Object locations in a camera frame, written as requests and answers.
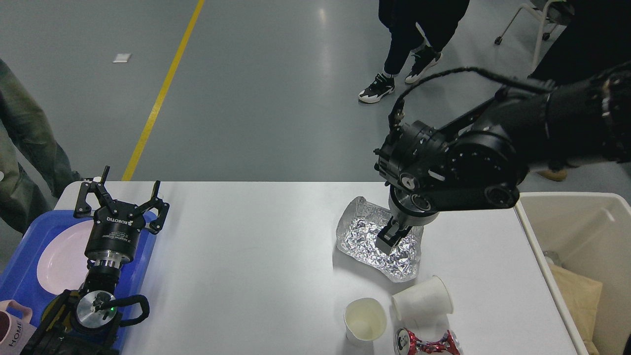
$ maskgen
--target plate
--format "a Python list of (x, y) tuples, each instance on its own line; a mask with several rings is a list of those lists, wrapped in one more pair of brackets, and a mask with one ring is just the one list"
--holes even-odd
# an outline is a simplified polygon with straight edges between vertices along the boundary
[(52, 294), (77, 290), (88, 273), (88, 258), (83, 254), (94, 222), (86, 220), (59, 233), (37, 263), (37, 280)]

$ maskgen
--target jeans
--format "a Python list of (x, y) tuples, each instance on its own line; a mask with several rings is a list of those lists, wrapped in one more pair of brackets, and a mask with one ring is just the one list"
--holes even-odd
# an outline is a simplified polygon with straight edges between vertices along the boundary
[(39, 187), (17, 161), (15, 147), (42, 175), (56, 198), (73, 181), (68, 156), (57, 144), (42, 109), (0, 59), (0, 218), (24, 233), (31, 222), (50, 210)]
[(419, 48), (425, 37), (436, 52), (442, 51), (454, 36), (469, 0), (379, 0), (379, 20), (391, 34), (390, 50), (384, 71), (396, 75), (410, 51)]

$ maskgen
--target concrete floor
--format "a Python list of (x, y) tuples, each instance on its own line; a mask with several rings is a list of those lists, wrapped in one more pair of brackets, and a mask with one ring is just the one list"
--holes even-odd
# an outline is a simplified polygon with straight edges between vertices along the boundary
[[(473, 65), (528, 75), (534, 18), (521, 14), (493, 44), (521, 2), (472, 0), (429, 73)], [(109, 179), (122, 177), (196, 4), (0, 2), (0, 56), (82, 175), (111, 165)], [(381, 181), (372, 151), (387, 135), (396, 94), (365, 105), (357, 93), (382, 69), (388, 45), (377, 1), (206, 0), (133, 180)], [(117, 53), (132, 53), (130, 62), (113, 64)], [(428, 83), (406, 99), (406, 119), (442, 126), (497, 88), (474, 74)], [(521, 190), (630, 200), (629, 174), (628, 165), (597, 164), (563, 183), (533, 174)], [(19, 241), (0, 221), (0, 270)]]

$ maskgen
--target aluminum foil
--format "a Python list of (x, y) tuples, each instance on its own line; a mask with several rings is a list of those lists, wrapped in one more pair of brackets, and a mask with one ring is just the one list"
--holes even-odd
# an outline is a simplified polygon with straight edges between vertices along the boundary
[(406, 282), (418, 275), (423, 227), (414, 227), (395, 251), (386, 255), (375, 246), (379, 231), (390, 220), (390, 211), (356, 197), (348, 204), (336, 229), (337, 246), (357, 261), (381, 271), (393, 282)]

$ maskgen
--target black and white sneaker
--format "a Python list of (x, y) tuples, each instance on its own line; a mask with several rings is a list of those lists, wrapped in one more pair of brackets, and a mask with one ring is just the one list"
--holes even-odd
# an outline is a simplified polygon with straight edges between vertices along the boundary
[(382, 73), (375, 76), (375, 81), (359, 93), (359, 100), (367, 104), (379, 102), (382, 97), (394, 92), (394, 78), (387, 78)]
[(442, 57), (442, 54), (435, 52), (430, 46), (426, 45), (412, 56), (414, 57), (414, 65), (408, 76), (405, 77), (406, 84), (416, 83), (421, 78), (421, 75), (425, 74), (427, 69), (436, 65)]

